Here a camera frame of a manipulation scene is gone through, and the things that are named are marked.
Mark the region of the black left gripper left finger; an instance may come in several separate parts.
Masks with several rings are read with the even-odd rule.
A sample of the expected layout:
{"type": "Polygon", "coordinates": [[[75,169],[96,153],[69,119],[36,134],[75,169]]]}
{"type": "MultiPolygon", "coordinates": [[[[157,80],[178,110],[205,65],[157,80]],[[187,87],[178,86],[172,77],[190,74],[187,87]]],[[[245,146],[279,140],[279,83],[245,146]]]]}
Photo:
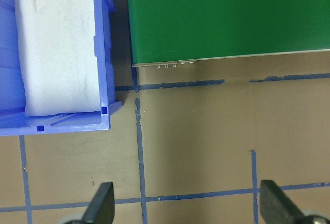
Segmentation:
{"type": "Polygon", "coordinates": [[[113,223],[115,216],[114,188],[112,182],[101,183],[86,211],[82,223],[113,223]]]}

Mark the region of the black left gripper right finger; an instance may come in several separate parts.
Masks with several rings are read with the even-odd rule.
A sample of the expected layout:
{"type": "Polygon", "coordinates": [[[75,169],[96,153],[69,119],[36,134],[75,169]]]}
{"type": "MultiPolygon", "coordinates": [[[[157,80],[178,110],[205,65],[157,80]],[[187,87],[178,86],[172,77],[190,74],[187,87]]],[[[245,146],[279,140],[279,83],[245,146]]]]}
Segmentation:
{"type": "Polygon", "coordinates": [[[261,180],[260,213],[265,223],[300,223],[306,215],[273,180],[261,180]]]}

